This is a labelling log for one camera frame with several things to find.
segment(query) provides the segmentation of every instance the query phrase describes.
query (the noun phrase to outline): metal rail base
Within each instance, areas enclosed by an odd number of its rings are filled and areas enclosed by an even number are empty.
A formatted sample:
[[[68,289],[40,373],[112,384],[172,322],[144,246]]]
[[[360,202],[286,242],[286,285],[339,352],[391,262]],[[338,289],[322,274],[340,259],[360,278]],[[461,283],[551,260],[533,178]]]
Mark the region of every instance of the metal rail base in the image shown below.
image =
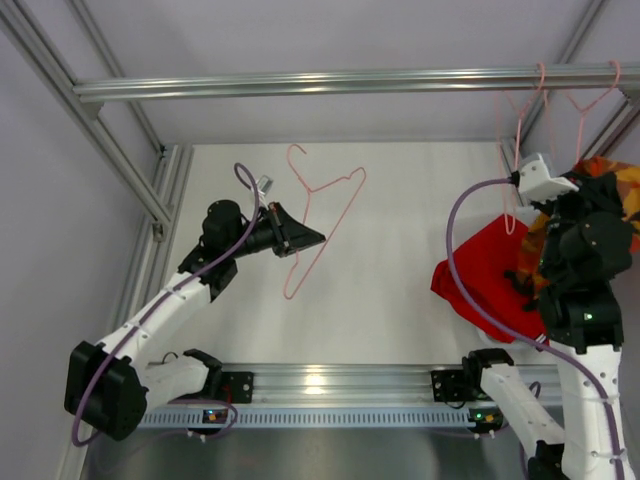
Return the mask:
[[[431,371],[445,365],[225,365],[226,372],[254,372],[253,403],[234,405],[234,428],[466,428],[469,402],[453,409],[434,401]],[[562,405],[555,365],[522,366],[525,383],[542,385],[540,401]],[[219,406],[169,405],[147,413],[139,428],[221,428],[207,420]]]

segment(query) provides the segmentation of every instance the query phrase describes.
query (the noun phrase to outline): white floor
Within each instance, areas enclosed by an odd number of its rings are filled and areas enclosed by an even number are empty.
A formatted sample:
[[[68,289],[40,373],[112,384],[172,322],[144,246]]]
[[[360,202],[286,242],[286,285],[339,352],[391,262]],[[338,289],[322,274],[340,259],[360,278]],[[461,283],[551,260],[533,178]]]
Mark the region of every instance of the white floor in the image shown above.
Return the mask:
[[[251,216],[251,197],[233,174],[234,162],[275,185],[280,201],[301,219],[306,195],[285,160],[287,145],[196,147],[169,261],[174,271],[200,236],[207,207],[229,198]],[[445,258],[445,225],[455,199],[472,183],[500,176],[493,143],[306,144],[294,152],[314,185],[363,166],[366,183],[317,266],[293,300],[283,285],[294,259],[271,252],[240,259],[234,282],[172,339],[170,350],[199,348],[224,362],[459,363],[482,348],[475,327],[430,291]],[[308,224],[329,233],[359,176],[317,194]],[[498,187],[467,203],[457,241],[501,212]],[[304,271],[315,249],[302,255]],[[520,363],[548,363],[535,351]]]

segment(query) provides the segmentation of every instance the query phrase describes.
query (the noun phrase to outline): red cloth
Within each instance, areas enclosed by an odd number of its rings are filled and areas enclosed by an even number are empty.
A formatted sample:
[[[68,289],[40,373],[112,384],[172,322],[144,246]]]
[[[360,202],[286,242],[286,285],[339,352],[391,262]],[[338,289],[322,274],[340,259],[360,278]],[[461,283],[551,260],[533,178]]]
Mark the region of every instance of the red cloth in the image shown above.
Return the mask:
[[[537,311],[525,312],[522,307],[530,298],[517,293],[506,270],[515,271],[518,252],[527,226],[517,222],[512,235],[507,235],[504,219],[497,218],[462,244],[453,254],[460,278],[473,299],[493,318],[527,337],[543,341],[546,329]],[[431,290],[448,300],[462,317],[484,330],[491,337],[511,343],[513,337],[487,322],[460,294],[453,281],[447,261],[440,262],[433,273]]]

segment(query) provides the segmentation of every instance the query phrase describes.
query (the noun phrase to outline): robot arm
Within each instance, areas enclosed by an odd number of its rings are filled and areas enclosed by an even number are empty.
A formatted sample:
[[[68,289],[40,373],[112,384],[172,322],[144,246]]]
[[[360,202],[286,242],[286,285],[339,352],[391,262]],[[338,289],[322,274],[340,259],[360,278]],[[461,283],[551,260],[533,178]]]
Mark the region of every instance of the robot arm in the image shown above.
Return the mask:
[[[150,366],[149,362],[229,285],[238,271],[237,258],[269,248],[286,257],[325,241],[322,234],[297,222],[274,202],[260,207],[254,229],[233,255],[213,268],[203,268],[238,242],[247,223],[235,202],[221,200],[209,207],[202,227],[198,245],[151,302],[97,344],[82,342],[71,353],[65,409],[75,414],[90,381],[99,375],[82,420],[115,440],[131,434],[149,410],[186,394],[213,398],[217,393],[222,364],[206,353],[188,350],[166,365]],[[107,356],[114,353],[99,373]]]
[[[617,194],[606,195],[615,192],[615,177],[566,177],[552,178],[540,154],[526,159],[516,175],[520,193],[551,217],[539,266],[550,285],[541,290],[538,309],[550,345],[600,381],[624,451],[618,392],[622,316],[609,280],[631,266],[634,229],[622,220]],[[563,431],[523,384],[511,358],[499,352],[471,352],[463,364],[467,378],[496,402],[522,442],[529,478],[618,478],[605,400],[592,381],[554,357]],[[634,479],[622,457],[625,479]]]

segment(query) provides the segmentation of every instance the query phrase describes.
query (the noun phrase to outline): orange patterned cloth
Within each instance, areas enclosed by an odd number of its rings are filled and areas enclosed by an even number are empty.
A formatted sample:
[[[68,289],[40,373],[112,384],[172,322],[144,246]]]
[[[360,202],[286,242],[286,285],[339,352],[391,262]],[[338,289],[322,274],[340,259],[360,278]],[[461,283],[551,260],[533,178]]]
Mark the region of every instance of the orange patterned cloth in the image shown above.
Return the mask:
[[[640,167],[614,162],[603,157],[593,157],[578,162],[573,171],[590,177],[599,177],[608,172],[615,173],[616,190],[624,209],[624,220],[630,222],[636,229],[631,243],[631,252],[640,251]],[[540,214],[536,218],[522,240],[518,254],[516,280],[523,286],[533,285],[536,294],[548,285],[547,280],[538,273],[548,220],[549,217],[545,214]]]

